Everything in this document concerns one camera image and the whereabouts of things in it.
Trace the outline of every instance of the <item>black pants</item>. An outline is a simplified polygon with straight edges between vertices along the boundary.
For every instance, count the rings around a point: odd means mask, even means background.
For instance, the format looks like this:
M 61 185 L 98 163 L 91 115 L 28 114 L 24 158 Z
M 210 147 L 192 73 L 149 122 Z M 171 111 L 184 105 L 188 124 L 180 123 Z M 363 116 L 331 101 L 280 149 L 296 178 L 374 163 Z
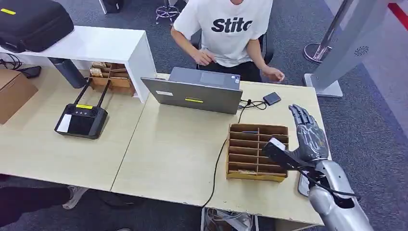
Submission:
M 53 205 L 63 205 L 70 200 L 67 187 L 0 189 L 0 227 L 18 221 L 23 213 L 34 212 Z
M 236 74 L 241 76 L 242 81 L 262 82 L 258 67 L 254 62 L 246 62 L 233 67 L 224 67 L 217 63 L 210 63 L 207 66 L 199 66 L 200 70 Z

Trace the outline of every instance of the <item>person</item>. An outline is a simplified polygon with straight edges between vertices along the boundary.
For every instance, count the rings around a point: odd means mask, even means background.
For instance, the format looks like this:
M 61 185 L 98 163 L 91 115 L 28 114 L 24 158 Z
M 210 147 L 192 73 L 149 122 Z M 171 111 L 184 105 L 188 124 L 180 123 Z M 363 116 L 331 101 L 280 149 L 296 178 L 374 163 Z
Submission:
M 265 63 L 258 38 L 268 29 L 273 0 L 189 0 L 171 28 L 176 43 L 199 69 L 241 75 L 241 80 L 262 82 L 285 75 Z M 190 39 L 202 30 L 201 49 Z
M 23 213 L 34 212 L 54 205 L 74 208 L 88 188 L 77 186 L 55 188 L 0 188 L 0 227 L 18 221 Z

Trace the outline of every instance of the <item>laptop lid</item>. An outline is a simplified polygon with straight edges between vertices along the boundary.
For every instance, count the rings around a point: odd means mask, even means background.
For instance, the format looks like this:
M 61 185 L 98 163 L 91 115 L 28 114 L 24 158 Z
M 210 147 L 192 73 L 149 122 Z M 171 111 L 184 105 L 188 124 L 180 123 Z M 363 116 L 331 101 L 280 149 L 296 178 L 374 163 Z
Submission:
M 174 67 L 168 80 L 239 90 L 240 78 L 240 75 Z
M 236 114 L 242 90 L 224 89 L 156 78 L 141 80 L 159 103 Z

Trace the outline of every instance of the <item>cardboard compartment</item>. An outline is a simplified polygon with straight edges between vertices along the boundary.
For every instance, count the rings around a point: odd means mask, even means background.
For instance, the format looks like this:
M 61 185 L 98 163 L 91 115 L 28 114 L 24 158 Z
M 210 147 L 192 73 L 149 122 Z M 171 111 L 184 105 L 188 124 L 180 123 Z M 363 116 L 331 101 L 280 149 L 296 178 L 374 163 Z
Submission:
M 93 62 L 90 69 L 92 78 L 91 87 L 99 92 L 102 92 L 105 88 L 108 80 L 111 81 L 109 84 L 109 90 L 114 93 L 121 93 L 133 96 L 135 93 L 135 88 L 130 80 L 130 76 L 125 68 L 124 64 L 111 64 Z
M 5 124 L 37 91 L 21 72 L 0 70 L 0 124 Z
M 289 147 L 288 129 L 282 126 L 232 124 L 229 129 L 227 178 L 282 182 L 288 172 L 262 153 L 272 138 Z

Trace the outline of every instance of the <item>yellow sticker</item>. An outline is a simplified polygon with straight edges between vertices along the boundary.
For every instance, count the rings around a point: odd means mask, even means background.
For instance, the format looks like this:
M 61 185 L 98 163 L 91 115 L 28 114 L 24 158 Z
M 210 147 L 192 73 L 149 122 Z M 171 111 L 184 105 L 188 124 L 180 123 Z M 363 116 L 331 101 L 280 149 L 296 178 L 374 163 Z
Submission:
M 83 105 L 83 104 L 77 104 L 77 105 L 76 105 L 76 107 L 79 107 L 79 108 L 85 108 L 85 109 L 92 109 L 92 106 L 89 106 L 89 105 Z
M 4 13 L 8 13 L 8 14 L 11 14 L 11 15 L 15 15 L 15 12 L 14 11 L 9 11 L 9 10 L 7 10 L 7 9 L 1 9 L 0 10 L 1 12 L 4 12 Z
M 196 102 L 196 103 L 204 103 L 204 101 L 202 101 L 202 100 L 192 100 L 192 99 L 186 99 L 186 101 Z

